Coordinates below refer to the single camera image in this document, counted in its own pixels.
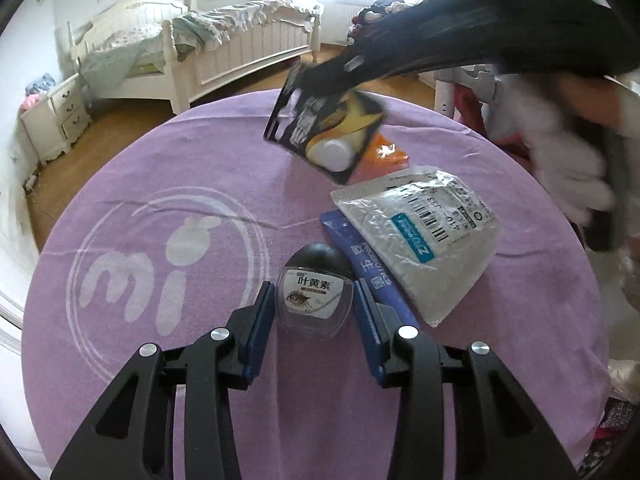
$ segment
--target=wooden floor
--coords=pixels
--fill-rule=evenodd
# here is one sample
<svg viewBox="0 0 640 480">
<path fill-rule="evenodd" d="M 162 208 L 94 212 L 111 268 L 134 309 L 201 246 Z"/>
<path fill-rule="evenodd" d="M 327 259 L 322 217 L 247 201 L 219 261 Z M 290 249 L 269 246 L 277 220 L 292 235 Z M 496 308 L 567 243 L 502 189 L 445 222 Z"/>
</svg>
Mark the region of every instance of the wooden floor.
<svg viewBox="0 0 640 480">
<path fill-rule="evenodd" d="M 323 45 L 320 61 L 336 56 L 340 50 L 341 47 Z M 303 60 L 311 61 L 310 54 L 303 56 Z M 279 63 L 226 85 L 192 106 L 232 95 L 282 88 L 286 75 L 286 63 Z M 361 88 L 433 109 L 434 91 L 419 82 L 416 75 L 374 80 Z M 53 225 L 82 186 L 124 148 L 174 116 L 169 101 L 133 99 L 104 102 L 91 114 L 94 122 L 71 152 L 49 162 L 28 195 L 31 222 L 40 250 Z"/>
</svg>

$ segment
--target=white plastic bag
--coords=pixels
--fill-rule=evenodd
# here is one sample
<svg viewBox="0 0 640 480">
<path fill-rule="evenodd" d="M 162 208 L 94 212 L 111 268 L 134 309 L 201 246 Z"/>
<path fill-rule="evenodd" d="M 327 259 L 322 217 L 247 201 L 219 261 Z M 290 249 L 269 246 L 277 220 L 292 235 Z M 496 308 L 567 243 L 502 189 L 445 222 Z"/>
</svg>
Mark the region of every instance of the white plastic bag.
<svg viewBox="0 0 640 480">
<path fill-rule="evenodd" d="M 640 363 L 611 359 L 608 369 L 613 391 L 632 404 L 640 404 Z"/>
<path fill-rule="evenodd" d="M 408 168 L 331 196 L 430 326 L 453 310 L 494 256 L 494 213 L 438 168 Z"/>
</svg>

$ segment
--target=black bottle cap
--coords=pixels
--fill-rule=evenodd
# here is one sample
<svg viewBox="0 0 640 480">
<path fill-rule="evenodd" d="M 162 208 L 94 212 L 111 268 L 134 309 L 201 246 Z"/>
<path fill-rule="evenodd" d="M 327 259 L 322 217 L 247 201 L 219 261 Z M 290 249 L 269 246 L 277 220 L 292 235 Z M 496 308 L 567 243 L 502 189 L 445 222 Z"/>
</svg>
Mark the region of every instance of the black bottle cap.
<svg viewBox="0 0 640 480">
<path fill-rule="evenodd" d="M 285 266 L 330 272 L 353 281 L 353 271 L 347 257 L 335 247 L 321 242 L 305 245 L 289 258 Z"/>
</svg>

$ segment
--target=white nightstand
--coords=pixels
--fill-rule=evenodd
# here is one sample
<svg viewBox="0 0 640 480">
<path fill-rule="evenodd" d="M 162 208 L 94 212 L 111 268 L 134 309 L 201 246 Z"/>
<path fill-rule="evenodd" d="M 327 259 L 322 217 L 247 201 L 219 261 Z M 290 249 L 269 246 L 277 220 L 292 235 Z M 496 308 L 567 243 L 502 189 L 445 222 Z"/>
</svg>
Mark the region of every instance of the white nightstand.
<svg viewBox="0 0 640 480">
<path fill-rule="evenodd" d="M 82 100 L 84 83 L 79 74 L 52 88 L 22 114 L 22 122 L 44 164 L 67 153 L 91 123 Z"/>
</svg>

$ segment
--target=drawer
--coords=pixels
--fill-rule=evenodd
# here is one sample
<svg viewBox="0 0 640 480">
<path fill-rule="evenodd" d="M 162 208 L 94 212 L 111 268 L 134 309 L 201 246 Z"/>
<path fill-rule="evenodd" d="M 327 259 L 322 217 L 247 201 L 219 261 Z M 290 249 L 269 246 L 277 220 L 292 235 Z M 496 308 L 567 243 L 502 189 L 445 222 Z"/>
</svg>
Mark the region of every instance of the drawer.
<svg viewBox="0 0 640 480">
<path fill-rule="evenodd" d="M 76 142 L 78 137 L 84 132 L 91 121 L 89 115 L 86 113 L 84 106 L 62 123 L 62 131 L 64 131 L 66 138 L 69 142 Z"/>
<path fill-rule="evenodd" d="M 82 88 L 82 81 L 79 77 L 73 77 L 62 83 L 55 92 L 49 95 L 55 110 L 60 110 L 66 101 Z"/>
<path fill-rule="evenodd" d="M 56 108 L 54 105 L 54 109 L 56 111 L 56 117 L 58 118 L 58 124 L 62 124 L 73 114 L 79 114 L 80 110 L 84 109 L 82 92 L 71 94 L 69 99 L 65 100 L 61 107 Z"/>
</svg>

